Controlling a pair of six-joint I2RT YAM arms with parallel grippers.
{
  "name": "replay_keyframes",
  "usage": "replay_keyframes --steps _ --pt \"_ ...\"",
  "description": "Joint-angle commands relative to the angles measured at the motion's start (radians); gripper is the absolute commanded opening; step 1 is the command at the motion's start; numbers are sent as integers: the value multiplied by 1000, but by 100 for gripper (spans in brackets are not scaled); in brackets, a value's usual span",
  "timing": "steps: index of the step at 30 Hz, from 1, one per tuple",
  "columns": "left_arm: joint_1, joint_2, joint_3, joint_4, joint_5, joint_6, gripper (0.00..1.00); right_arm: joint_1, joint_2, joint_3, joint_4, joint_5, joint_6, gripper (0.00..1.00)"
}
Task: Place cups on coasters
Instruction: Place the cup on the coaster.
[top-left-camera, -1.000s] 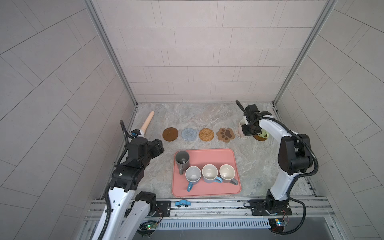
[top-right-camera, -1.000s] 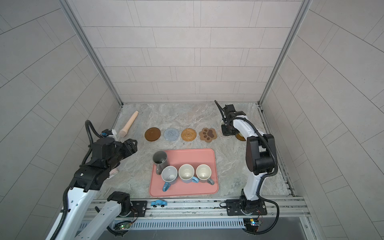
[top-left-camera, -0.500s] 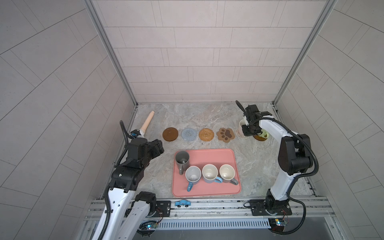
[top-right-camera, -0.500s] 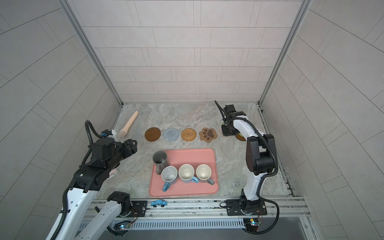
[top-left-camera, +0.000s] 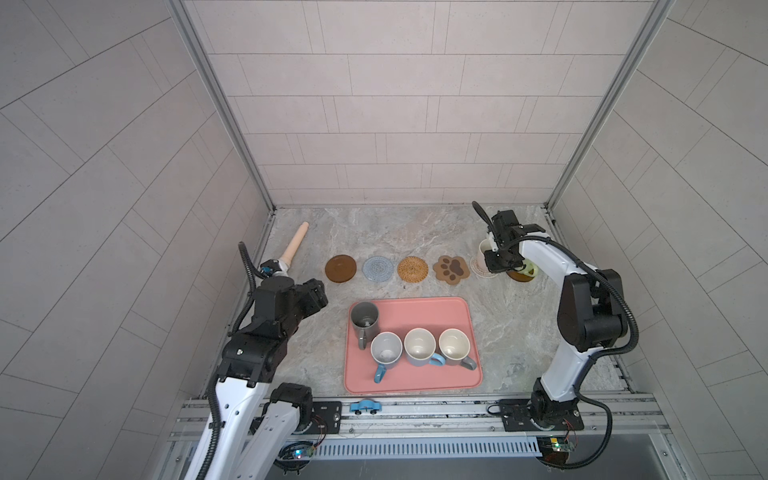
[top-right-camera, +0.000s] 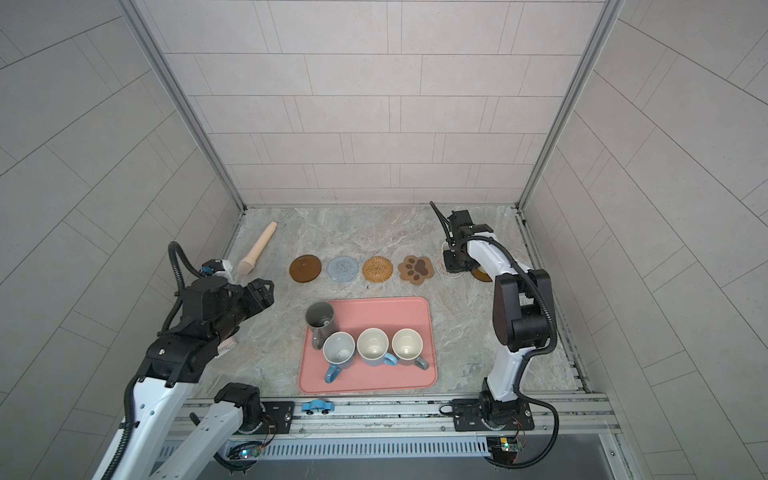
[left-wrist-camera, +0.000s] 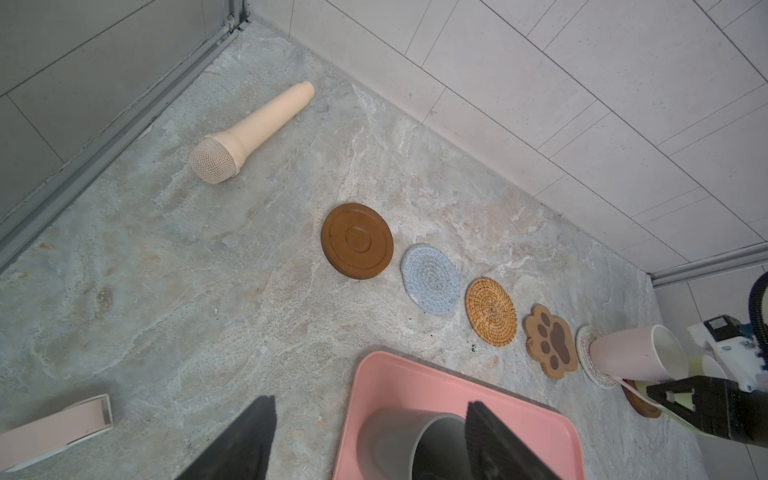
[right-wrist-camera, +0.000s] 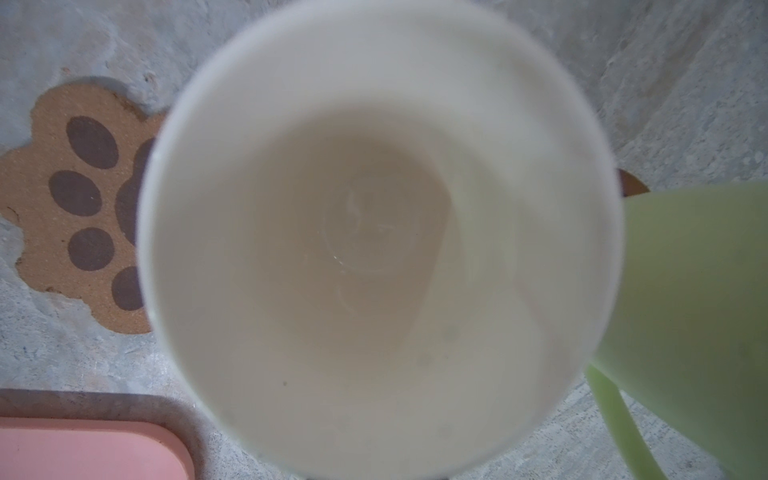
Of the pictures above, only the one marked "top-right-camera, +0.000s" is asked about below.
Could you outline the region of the dark wooden coaster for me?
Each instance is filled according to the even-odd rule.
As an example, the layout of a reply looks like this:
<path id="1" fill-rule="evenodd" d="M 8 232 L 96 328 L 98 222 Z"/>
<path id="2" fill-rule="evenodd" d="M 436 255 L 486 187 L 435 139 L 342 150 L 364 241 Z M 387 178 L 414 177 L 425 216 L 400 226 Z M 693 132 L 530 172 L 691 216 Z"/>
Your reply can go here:
<path id="1" fill-rule="evenodd" d="M 477 267 L 471 271 L 472 276 L 484 283 L 491 283 L 493 279 L 485 272 L 485 270 L 482 267 Z"/>
<path id="2" fill-rule="evenodd" d="M 295 258 L 289 266 L 289 275 L 297 283 L 315 280 L 322 272 L 321 260 L 311 254 Z"/>

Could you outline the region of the cork paw coaster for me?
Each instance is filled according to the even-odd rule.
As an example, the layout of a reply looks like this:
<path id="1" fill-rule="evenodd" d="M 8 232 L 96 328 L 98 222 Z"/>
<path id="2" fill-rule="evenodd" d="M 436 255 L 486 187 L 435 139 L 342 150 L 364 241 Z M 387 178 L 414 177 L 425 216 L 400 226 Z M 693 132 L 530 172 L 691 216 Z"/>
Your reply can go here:
<path id="1" fill-rule="evenodd" d="M 399 265 L 400 279 L 412 285 L 421 285 L 435 275 L 431 260 L 426 256 L 408 255 Z"/>

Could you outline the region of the rattan woven coaster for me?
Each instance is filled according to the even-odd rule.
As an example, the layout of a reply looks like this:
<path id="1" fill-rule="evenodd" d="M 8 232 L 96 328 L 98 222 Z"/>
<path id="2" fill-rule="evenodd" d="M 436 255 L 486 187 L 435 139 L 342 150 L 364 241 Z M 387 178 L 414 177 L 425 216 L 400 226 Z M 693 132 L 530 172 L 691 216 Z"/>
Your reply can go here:
<path id="1" fill-rule="evenodd" d="M 382 256 L 374 256 L 365 261 L 362 274 L 365 280 L 372 283 L 383 283 L 393 274 L 392 262 Z"/>

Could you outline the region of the blue woven coaster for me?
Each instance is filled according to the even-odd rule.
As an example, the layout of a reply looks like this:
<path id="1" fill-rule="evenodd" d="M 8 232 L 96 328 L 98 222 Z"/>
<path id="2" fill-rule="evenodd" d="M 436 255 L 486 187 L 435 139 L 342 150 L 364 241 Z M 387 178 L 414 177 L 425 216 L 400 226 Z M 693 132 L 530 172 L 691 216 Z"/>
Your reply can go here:
<path id="1" fill-rule="evenodd" d="M 338 256 L 332 259 L 327 266 L 329 277 L 339 283 L 351 282 L 358 274 L 357 261 L 349 256 Z"/>

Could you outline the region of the teal handled mug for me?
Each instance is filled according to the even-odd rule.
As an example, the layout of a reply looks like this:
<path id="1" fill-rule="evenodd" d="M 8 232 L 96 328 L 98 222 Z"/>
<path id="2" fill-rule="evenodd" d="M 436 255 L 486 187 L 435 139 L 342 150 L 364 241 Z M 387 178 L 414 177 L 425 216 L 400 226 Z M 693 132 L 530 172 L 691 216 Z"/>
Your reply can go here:
<path id="1" fill-rule="evenodd" d="M 429 369 L 429 363 L 422 357 L 424 341 L 416 330 L 398 330 L 392 338 L 391 346 L 399 365 L 416 366 L 424 371 Z"/>

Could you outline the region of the white mug pink handle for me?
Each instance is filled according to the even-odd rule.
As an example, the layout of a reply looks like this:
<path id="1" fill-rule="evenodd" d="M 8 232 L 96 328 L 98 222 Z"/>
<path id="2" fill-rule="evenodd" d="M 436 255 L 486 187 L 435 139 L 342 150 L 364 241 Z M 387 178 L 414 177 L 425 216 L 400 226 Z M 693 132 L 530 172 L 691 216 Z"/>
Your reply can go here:
<path id="1" fill-rule="evenodd" d="M 444 241 L 442 244 L 442 257 L 443 258 L 452 258 L 453 257 L 453 251 L 451 250 L 450 245 L 447 241 Z"/>

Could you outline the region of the white multicolour woven coaster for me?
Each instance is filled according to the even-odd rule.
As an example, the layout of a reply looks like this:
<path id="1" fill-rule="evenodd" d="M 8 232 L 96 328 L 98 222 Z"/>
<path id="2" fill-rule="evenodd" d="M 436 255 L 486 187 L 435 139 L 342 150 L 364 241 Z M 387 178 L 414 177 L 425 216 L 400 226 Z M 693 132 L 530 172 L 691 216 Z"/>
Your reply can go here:
<path id="1" fill-rule="evenodd" d="M 446 267 L 442 254 L 437 256 L 435 269 L 440 276 L 448 279 L 460 278 L 463 275 L 462 272 L 450 272 Z"/>

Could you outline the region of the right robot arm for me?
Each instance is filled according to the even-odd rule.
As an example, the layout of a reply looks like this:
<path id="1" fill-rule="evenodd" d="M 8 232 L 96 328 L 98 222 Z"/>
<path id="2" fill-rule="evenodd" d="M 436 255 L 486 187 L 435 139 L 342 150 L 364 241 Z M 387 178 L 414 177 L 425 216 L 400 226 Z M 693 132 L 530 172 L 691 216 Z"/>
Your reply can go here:
<path id="1" fill-rule="evenodd" d="M 434 202 L 429 203 L 446 237 L 443 252 L 450 273 L 481 267 L 493 280 L 492 326 L 500 348 L 477 401 L 482 421 L 492 429 L 526 423 L 520 418 L 531 405 L 552 414 L 553 431 L 560 419 L 557 410 L 543 400 L 521 391 L 521 382 L 530 360 L 552 353 L 558 343 L 557 321 L 551 278 L 542 269 L 520 264 L 485 224 L 476 224 L 468 211 L 445 216 Z"/>

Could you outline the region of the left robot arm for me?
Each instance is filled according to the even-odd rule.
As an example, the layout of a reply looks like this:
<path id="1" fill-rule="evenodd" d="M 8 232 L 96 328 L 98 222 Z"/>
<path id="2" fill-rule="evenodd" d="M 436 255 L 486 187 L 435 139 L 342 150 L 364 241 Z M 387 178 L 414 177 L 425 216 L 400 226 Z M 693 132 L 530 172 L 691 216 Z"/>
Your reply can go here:
<path id="1" fill-rule="evenodd" d="M 220 345 L 274 303 L 272 281 L 233 284 L 224 260 L 196 269 L 176 241 L 169 243 L 168 257 L 177 284 L 175 302 L 124 390 L 124 420 L 96 470 L 97 479 L 191 479 L 235 433 L 253 433 L 261 426 L 268 434 L 277 431 L 259 389 L 229 383 L 181 446 L 158 471 L 152 469 L 178 412 Z"/>

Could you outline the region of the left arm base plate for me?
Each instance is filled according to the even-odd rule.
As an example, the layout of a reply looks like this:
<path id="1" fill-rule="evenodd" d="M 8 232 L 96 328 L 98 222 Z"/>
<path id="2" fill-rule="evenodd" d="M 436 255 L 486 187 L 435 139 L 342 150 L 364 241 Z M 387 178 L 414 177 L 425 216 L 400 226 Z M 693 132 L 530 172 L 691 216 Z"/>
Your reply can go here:
<path id="1" fill-rule="evenodd" d="M 237 430 L 243 435 L 282 435 L 290 432 L 294 403 L 289 401 L 261 402 L 258 407 L 244 410 L 243 424 Z"/>

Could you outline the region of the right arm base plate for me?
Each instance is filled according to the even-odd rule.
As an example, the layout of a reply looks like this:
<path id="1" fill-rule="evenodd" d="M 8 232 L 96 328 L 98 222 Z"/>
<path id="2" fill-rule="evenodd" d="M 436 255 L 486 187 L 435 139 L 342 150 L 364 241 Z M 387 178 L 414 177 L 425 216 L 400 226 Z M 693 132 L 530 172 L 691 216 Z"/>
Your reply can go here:
<path id="1" fill-rule="evenodd" d="M 529 404 L 522 400 L 454 399 L 450 417 L 457 432 L 531 431 L 535 428 Z"/>

